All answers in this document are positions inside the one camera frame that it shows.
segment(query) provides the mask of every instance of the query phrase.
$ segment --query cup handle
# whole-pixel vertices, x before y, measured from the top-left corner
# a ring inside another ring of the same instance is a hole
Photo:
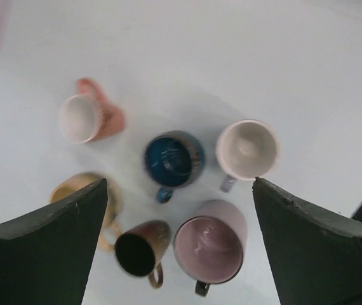
[[[157,271],[158,280],[154,276],[155,271]],[[161,288],[161,286],[163,286],[164,282],[163,267],[160,262],[157,265],[157,267],[153,270],[153,272],[149,274],[149,282],[151,287],[153,287],[154,289],[158,289]]]
[[[116,236],[116,238],[118,238],[122,234],[122,230],[120,230],[119,225],[115,221],[106,228],[110,229],[113,232],[114,236]],[[113,252],[115,250],[115,245],[110,244],[103,234],[99,235],[98,247],[105,252]]]
[[[220,186],[220,190],[224,193],[229,193],[229,191],[232,189],[236,181],[237,181],[236,178],[226,175],[222,185]]]
[[[167,203],[173,196],[173,191],[171,189],[166,189],[165,187],[162,187],[158,190],[156,199],[159,203]]]
[[[195,285],[195,293],[202,297],[208,295],[209,287],[211,284],[204,283],[203,281],[197,281]]]
[[[80,78],[77,80],[76,86],[79,94],[90,94],[95,99],[108,103],[104,91],[96,81],[90,78]]]

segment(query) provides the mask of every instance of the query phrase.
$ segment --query dark blue mug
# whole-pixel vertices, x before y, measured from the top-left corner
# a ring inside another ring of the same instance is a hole
[[[188,186],[201,175],[204,150],[194,136],[174,130],[159,135],[147,145],[144,165],[150,178],[162,186],[156,199],[167,203],[175,189]]]

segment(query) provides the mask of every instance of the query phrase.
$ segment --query mug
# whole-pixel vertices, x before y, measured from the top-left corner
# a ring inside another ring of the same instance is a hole
[[[227,127],[219,136],[216,155],[227,174],[220,189],[228,193],[237,180],[265,175],[279,154],[277,136],[263,122],[244,119]]]
[[[174,237],[181,268],[195,279],[195,293],[206,297],[211,284],[233,279],[245,256],[247,224],[243,214],[223,200],[207,201]]]
[[[84,144],[124,130],[124,112],[108,101],[96,82],[81,78],[76,85],[78,95],[66,100],[60,108],[60,130],[67,139]]]
[[[175,189],[188,186],[201,175],[204,150],[191,134],[174,130],[159,135],[147,145],[144,165],[150,178],[162,186],[156,199],[167,203]]]
[[[61,200],[74,192],[82,189],[83,187],[91,184],[94,181],[97,181],[101,178],[106,178],[103,175],[98,173],[86,172],[79,173],[77,175],[72,176],[67,179],[59,186],[57,186],[54,191],[50,195],[49,203],[54,203],[58,200]],[[107,206],[106,212],[104,216],[104,220],[102,222],[101,234],[99,234],[98,238],[98,248],[106,251],[112,252],[113,248],[106,240],[106,238],[102,234],[103,229],[110,229],[116,237],[120,236],[121,230],[114,221],[118,214],[119,207],[121,206],[121,195],[118,186],[113,183],[111,179],[106,178],[108,181],[108,193],[107,193]]]
[[[148,276],[151,286],[158,289],[164,282],[160,262],[170,244],[170,238],[169,225],[161,220],[152,220],[123,233],[112,247],[117,262],[126,273],[138,278]]]

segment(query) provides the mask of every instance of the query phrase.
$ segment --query tan mug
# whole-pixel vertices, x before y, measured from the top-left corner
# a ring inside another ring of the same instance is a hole
[[[72,176],[71,178],[65,180],[59,186],[57,186],[50,196],[49,203],[54,203],[58,200],[61,200],[74,192],[82,189],[83,187],[91,184],[92,182],[99,180],[101,178],[106,178],[108,181],[108,193],[107,193],[107,206],[104,221],[102,223],[102,228],[100,230],[100,235],[98,239],[98,248],[111,252],[113,248],[111,244],[106,240],[103,235],[104,229],[111,230],[113,234],[118,237],[121,234],[120,227],[114,221],[118,212],[119,207],[121,206],[121,194],[119,187],[113,182],[112,179],[108,179],[103,175],[93,172],[79,173]]]
[[[123,233],[114,247],[116,260],[122,269],[134,277],[149,277],[153,288],[163,286],[161,259],[171,239],[169,225],[161,220],[152,220]]]
[[[75,144],[101,140],[125,128],[124,112],[111,104],[90,78],[77,80],[78,95],[66,100],[59,114],[63,135]]]

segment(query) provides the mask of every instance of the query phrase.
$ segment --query gold mug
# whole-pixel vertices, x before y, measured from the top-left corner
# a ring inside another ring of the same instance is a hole
[[[123,233],[116,240],[115,256],[122,269],[135,277],[149,277],[153,288],[163,286],[161,259],[170,244],[171,229],[161,220],[152,220]]]
[[[106,251],[112,252],[114,250],[113,246],[106,240],[102,231],[104,229],[110,229],[116,237],[119,237],[121,234],[120,227],[114,221],[119,207],[121,206],[121,195],[119,187],[107,177],[93,172],[79,173],[72,176],[71,178],[65,180],[59,186],[57,186],[50,195],[49,203],[54,203],[58,200],[61,200],[74,192],[82,189],[83,187],[91,184],[92,182],[99,180],[101,178],[106,178],[108,181],[108,192],[107,192],[107,206],[104,221],[102,223],[102,228],[100,230],[99,239],[98,239],[98,248]]]

